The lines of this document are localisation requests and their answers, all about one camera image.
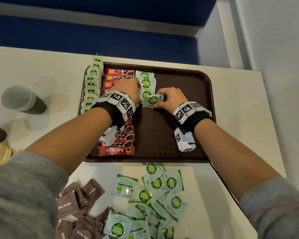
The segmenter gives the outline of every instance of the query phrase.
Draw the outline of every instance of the gray sleeve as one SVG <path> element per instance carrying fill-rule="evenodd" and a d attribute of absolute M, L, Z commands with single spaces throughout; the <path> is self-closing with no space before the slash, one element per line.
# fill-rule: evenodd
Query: gray sleeve
<path fill-rule="evenodd" d="M 286 178 L 260 183 L 243 195 L 239 206 L 258 238 L 299 239 L 299 190 Z"/>
<path fill-rule="evenodd" d="M 56 197 L 68 174 L 51 160 L 20 152 L 0 165 L 0 238 L 53 238 Z"/>

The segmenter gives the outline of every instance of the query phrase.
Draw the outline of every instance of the table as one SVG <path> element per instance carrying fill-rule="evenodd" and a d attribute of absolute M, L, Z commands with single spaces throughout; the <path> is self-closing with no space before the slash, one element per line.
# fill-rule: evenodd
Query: table
<path fill-rule="evenodd" d="M 0 95 L 12 85 L 31 88 L 48 105 L 43 115 L 13 112 L 0 103 L 0 127 L 8 132 L 10 145 L 25 149 L 33 141 L 77 116 L 83 73 L 90 55 L 0 47 Z M 215 68 L 156 61 L 104 57 L 104 62 L 200 70 L 212 83 L 217 124 L 251 148 L 281 175 L 286 176 L 269 104 L 258 71 Z M 181 169 L 188 203 L 175 238 L 257 238 L 224 185 L 209 164 L 167 163 L 166 169 Z M 141 178 L 140 163 L 82 163 L 69 183 L 87 183 L 95 178 L 106 193 L 91 215 L 108 205 L 124 212 L 127 200 L 111 195 L 118 173 Z"/>

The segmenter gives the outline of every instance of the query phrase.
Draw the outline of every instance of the black cable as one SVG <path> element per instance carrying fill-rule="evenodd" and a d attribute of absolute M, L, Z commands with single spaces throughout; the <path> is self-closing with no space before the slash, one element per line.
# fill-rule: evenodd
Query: black cable
<path fill-rule="evenodd" d="M 243 212 L 243 210 L 240 208 L 239 206 L 239 202 L 238 200 L 234 197 L 234 195 L 232 194 L 232 192 L 230 191 L 230 189 L 228 188 L 228 186 L 226 185 L 225 181 L 222 179 L 222 177 L 219 175 L 219 173 L 217 172 L 217 170 L 215 169 L 214 165 L 211 163 L 211 161 L 209 160 L 209 157 L 207 156 L 207 154 L 204 152 L 204 150 L 198 146 L 196 143 L 194 142 L 189 142 L 189 145 L 191 144 L 195 144 L 203 153 L 203 155 L 207 158 L 208 163 L 211 165 L 211 167 L 213 168 L 213 170 L 215 171 L 215 173 L 218 175 L 218 177 L 220 178 L 220 180 L 223 182 L 223 185 L 225 186 L 225 188 L 227 189 L 228 193 L 230 194 L 230 196 L 232 197 L 232 199 L 235 201 L 235 203 L 237 204 L 237 206 L 239 207 L 239 209 L 241 210 L 241 212 L 246 216 L 246 214 Z"/>

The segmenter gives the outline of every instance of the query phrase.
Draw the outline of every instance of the brown sugar packet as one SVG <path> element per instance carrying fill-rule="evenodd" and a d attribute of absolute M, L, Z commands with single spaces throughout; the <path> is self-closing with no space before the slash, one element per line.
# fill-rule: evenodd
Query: brown sugar packet
<path fill-rule="evenodd" d="M 65 239 L 71 234 L 74 229 L 74 224 L 68 224 L 63 226 L 61 229 L 58 229 L 55 232 L 55 239 Z"/>
<path fill-rule="evenodd" d="M 61 195 L 63 196 L 73 190 L 75 193 L 77 203 L 79 204 L 79 207 L 81 208 L 81 206 L 83 206 L 87 202 L 87 199 L 85 198 L 85 195 L 83 194 L 81 186 L 77 181 L 74 181 L 72 184 L 70 184 L 69 186 L 64 188 L 61 191 Z"/>
<path fill-rule="evenodd" d="M 73 225 L 73 228 L 74 228 L 74 224 L 71 223 L 70 221 L 61 220 L 60 222 L 58 222 L 58 225 L 57 225 L 56 229 L 59 230 L 62 227 L 67 226 L 67 225 Z"/>
<path fill-rule="evenodd" d="M 82 188 L 86 194 L 87 199 L 93 199 L 94 202 L 98 200 L 105 193 L 104 189 L 99 185 L 95 179 L 91 179 L 88 183 Z"/>
<path fill-rule="evenodd" d="M 79 218 L 80 215 L 88 215 L 90 210 L 92 209 L 95 201 L 92 199 L 88 199 L 88 202 L 86 202 L 81 208 L 80 211 L 77 213 L 72 214 L 72 216 Z"/>
<path fill-rule="evenodd" d="M 97 229 L 99 232 L 102 232 L 102 229 L 104 227 L 104 224 L 98 221 L 95 221 L 89 217 L 85 217 L 83 215 L 79 216 L 79 219 L 76 222 L 76 225 L 80 223 L 89 223 L 93 228 Z"/>
<path fill-rule="evenodd" d="M 68 239 L 94 239 L 96 234 L 95 232 L 98 231 L 94 230 L 88 222 L 80 223 L 72 230 Z"/>
<path fill-rule="evenodd" d="M 59 210 L 58 219 L 62 219 L 68 215 L 80 211 L 74 191 L 69 192 L 66 195 L 56 199 L 56 203 L 58 204 Z"/>
<path fill-rule="evenodd" d="M 111 206 L 106 208 L 101 214 L 94 218 L 94 220 L 99 221 L 101 223 L 105 223 L 110 211 L 114 211 Z"/>

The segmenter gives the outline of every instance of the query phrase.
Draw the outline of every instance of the person's right arm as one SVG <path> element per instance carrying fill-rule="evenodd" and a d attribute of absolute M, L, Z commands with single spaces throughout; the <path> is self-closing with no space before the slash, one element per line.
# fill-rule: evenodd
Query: person's right arm
<path fill-rule="evenodd" d="M 167 101 L 154 107 L 171 114 L 187 101 L 176 88 L 163 88 L 158 94 L 166 95 Z M 259 238 L 299 238 L 299 190 L 212 120 L 201 120 L 194 133 Z"/>

